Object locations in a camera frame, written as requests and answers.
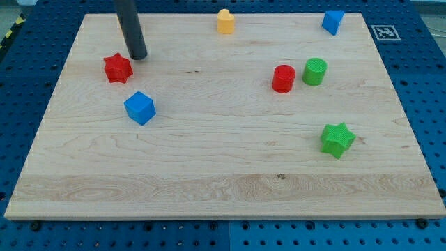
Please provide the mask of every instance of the wood grain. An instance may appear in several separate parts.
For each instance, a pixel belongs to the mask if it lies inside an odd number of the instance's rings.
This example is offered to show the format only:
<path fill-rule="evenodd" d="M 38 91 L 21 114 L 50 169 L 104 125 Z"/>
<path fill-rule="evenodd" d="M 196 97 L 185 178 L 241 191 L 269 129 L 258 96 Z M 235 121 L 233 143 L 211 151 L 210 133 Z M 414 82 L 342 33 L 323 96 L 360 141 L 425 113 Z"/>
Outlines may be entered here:
<path fill-rule="evenodd" d="M 103 57 L 128 56 L 115 15 L 86 15 L 5 216 L 11 220 L 441 218 L 443 202 L 359 14 L 338 36 L 322 14 L 140 15 L 150 58 L 110 84 Z M 314 56 L 322 85 L 301 73 Z M 298 75 L 271 88 L 274 67 Z M 143 91 L 140 126 L 123 101 Z M 325 124 L 357 135 L 341 160 Z"/>

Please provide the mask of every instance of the red star block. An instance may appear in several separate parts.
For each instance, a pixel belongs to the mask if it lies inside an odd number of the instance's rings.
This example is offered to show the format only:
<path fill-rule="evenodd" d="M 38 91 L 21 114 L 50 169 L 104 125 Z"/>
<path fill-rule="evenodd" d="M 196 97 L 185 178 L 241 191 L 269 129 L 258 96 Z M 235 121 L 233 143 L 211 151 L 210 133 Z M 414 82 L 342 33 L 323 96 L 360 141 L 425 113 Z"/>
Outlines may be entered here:
<path fill-rule="evenodd" d="M 126 58 L 123 58 L 119 53 L 116 53 L 114 56 L 104 58 L 104 61 L 104 70 L 110 83 L 126 83 L 127 78 L 133 74 L 130 61 Z"/>

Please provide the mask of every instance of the red cylinder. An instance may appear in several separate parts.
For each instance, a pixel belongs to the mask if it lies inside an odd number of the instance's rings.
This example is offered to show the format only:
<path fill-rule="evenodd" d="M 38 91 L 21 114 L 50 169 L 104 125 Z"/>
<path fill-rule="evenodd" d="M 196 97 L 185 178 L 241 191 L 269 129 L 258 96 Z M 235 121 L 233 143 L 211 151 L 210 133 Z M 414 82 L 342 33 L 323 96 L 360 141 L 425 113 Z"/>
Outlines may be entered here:
<path fill-rule="evenodd" d="M 287 93 L 293 88 L 295 70 L 288 65 L 277 66 L 272 78 L 272 88 L 278 93 Z"/>

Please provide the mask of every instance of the green cylinder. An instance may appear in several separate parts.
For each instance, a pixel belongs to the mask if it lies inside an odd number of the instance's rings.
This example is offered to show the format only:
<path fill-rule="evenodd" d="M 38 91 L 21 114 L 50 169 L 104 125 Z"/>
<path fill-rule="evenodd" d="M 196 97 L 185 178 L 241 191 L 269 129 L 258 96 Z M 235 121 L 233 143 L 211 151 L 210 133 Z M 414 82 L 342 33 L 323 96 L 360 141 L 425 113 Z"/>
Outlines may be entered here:
<path fill-rule="evenodd" d="M 308 59 L 305 65 L 302 80 L 305 84 L 317 86 L 322 83 L 323 76 L 327 71 L 327 62 L 319 58 Z"/>

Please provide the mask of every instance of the blue cube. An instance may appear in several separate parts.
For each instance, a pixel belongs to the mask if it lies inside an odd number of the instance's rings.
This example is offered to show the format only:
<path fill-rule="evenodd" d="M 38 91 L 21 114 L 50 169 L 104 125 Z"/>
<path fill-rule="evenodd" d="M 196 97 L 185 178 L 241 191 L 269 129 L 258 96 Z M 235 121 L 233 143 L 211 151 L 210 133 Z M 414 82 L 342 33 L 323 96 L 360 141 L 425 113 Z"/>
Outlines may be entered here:
<path fill-rule="evenodd" d="M 141 126 L 156 115 L 153 100 L 141 91 L 137 91 L 127 99 L 124 106 L 128 116 Z"/>
<path fill-rule="evenodd" d="M 344 11 L 326 11 L 323 17 L 322 27 L 330 32 L 332 35 L 336 35 L 341 25 L 342 17 L 344 16 Z"/>

